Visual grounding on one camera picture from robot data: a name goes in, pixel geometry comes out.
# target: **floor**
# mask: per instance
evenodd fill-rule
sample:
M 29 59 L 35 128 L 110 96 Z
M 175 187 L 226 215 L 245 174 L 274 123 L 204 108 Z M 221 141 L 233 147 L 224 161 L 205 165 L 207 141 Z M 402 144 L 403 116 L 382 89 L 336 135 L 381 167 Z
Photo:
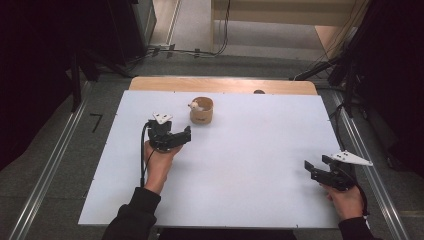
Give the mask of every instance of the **floor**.
M 287 32 L 295 31 L 292 26 L 285 27 Z M 179 31 L 176 29 L 178 29 L 178 23 L 176 23 L 171 43 L 176 43 L 176 48 L 180 46 L 181 49 L 184 49 L 184 41 L 181 40 L 178 43 Z M 319 53 L 311 52 L 310 49 L 316 47 L 316 50 L 319 51 L 319 47 L 317 38 L 312 35 L 309 35 L 310 38 L 304 38 L 304 42 L 300 45 L 296 38 L 291 40 L 287 38 L 286 42 L 281 42 L 284 43 L 281 45 L 283 48 L 281 51 L 285 51 L 286 54 L 279 55 L 279 57 L 270 57 L 267 53 L 252 56 L 257 52 L 239 56 L 244 54 L 244 50 L 231 49 L 232 44 L 230 44 L 228 52 L 225 52 L 228 55 L 217 58 L 194 58 L 190 55 L 180 54 L 174 54 L 168 58 L 166 54 L 159 54 L 138 62 L 132 73 L 144 76 L 233 76 L 274 80 L 288 79 L 315 64 L 315 57 Z M 194 49 L 195 46 L 202 47 L 203 45 L 190 43 L 186 46 L 187 49 Z M 294 48 L 303 50 L 289 51 L 290 46 L 296 46 Z M 327 77 L 326 72 L 321 72 L 318 76 L 313 77 L 313 80 L 327 111 L 331 113 L 336 108 L 333 94 L 338 90 L 328 88 L 325 82 Z M 116 74 L 104 73 L 98 82 L 86 83 L 84 92 L 86 105 L 84 109 L 81 109 L 78 118 L 75 118 L 75 115 L 69 111 L 72 106 L 72 98 L 69 97 L 40 130 L 27 151 L 0 172 L 0 239 L 7 239 L 15 227 L 21 212 L 25 210 L 33 189 L 40 185 L 38 181 L 43 175 L 44 167 L 50 164 L 52 153 L 58 150 L 56 144 L 61 139 L 62 131 L 72 119 L 77 120 L 73 135 L 69 136 L 67 147 L 61 149 L 62 155 L 56 165 L 55 174 L 45 182 L 44 196 L 38 202 L 39 208 L 33 209 L 36 213 L 34 219 L 29 221 L 32 224 L 23 232 L 21 235 L 23 237 L 20 239 L 101 238 L 104 227 L 79 226 L 77 223 L 117 107 L 123 91 L 128 89 L 130 81 L 131 79 Z M 413 172 L 397 172 L 390 169 L 385 160 L 385 151 L 372 126 L 362 118 L 358 111 L 355 110 L 354 114 L 355 123 L 410 239 L 424 239 L 422 228 L 424 225 L 424 179 Z M 94 131 L 99 120 L 97 115 L 102 115 L 102 119 Z M 349 133 L 343 126 L 340 128 L 340 132 L 347 148 L 354 151 Z M 373 233 L 384 239 L 394 239 L 381 213 L 379 202 L 368 184 L 367 176 L 361 168 L 358 168 L 357 174 L 369 197 L 372 214 L 369 222 Z M 299 240 L 341 239 L 338 230 L 295 230 L 295 234 Z

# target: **table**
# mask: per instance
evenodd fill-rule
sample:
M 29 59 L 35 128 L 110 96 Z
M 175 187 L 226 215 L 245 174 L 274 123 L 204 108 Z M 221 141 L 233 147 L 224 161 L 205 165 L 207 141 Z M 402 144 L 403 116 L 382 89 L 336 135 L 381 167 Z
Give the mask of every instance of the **table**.
M 258 89 L 268 94 L 246 94 Z M 185 103 L 199 94 L 214 99 L 214 118 L 206 126 L 192 125 L 192 142 L 174 159 L 156 211 L 157 226 L 337 228 L 325 191 L 303 169 L 306 159 L 324 169 L 321 154 L 339 151 L 312 83 L 175 77 L 133 79 L 79 224 L 106 225 L 131 198 L 140 177 L 140 131 L 149 107 L 173 111 L 173 131 L 179 131 L 189 122 Z M 281 109 L 263 114 L 264 106 L 276 100 Z M 237 111 L 229 102 L 238 105 Z
M 315 25 L 328 58 L 353 27 L 359 26 L 369 0 L 232 0 L 230 21 Z M 211 0 L 211 46 L 214 21 L 224 20 L 228 0 Z

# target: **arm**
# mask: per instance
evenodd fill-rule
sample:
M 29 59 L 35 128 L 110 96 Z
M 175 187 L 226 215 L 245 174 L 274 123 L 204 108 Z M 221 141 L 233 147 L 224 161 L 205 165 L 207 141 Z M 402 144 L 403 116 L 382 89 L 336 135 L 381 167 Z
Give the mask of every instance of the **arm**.
M 150 228 L 156 223 L 154 213 L 161 199 L 159 195 L 172 160 L 181 148 L 174 148 L 167 153 L 153 153 L 147 165 L 149 176 L 144 188 L 135 188 L 130 203 L 119 208 L 118 215 L 106 228 L 103 240 L 148 238 Z M 148 142 L 145 142 L 144 149 L 144 159 L 147 161 L 154 150 Z
M 339 228 L 344 240 L 376 239 L 362 216 L 363 201 L 357 187 L 345 192 L 325 185 L 322 187 L 327 190 L 327 198 L 333 202 L 340 216 Z

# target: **sleeve cuff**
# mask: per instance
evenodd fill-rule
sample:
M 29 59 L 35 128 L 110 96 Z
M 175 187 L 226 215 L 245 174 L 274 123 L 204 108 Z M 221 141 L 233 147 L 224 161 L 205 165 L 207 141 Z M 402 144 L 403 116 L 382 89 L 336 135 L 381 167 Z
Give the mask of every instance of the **sleeve cuff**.
M 136 187 L 128 204 L 132 209 L 154 214 L 161 197 L 145 188 Z
M 362 239 L 373 237 L 363 217 L 341 221 L 339 223 L 339 228 L 343 239 Z

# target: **dark cloth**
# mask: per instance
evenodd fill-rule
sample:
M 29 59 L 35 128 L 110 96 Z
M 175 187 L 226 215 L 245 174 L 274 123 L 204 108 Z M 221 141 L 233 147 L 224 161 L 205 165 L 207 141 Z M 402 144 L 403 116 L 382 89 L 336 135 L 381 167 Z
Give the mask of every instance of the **dark cloth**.
M 118 216 L 106 228 L 103 240 L 148 239 L 151 227 L 156 223 L 154 216 L 161 197 L 147 189 L 137 187 L 128 205 L 122 205 Z M 372 240 L 365 219 L 353 218 L 339 224 L 344 240 Z M 240 230 L 240 229 L 176 229 L 166 228 L 160 240 L 191 239 L 243 239 L 243 240 L 295 240 L 293 231 L 288 230 Z

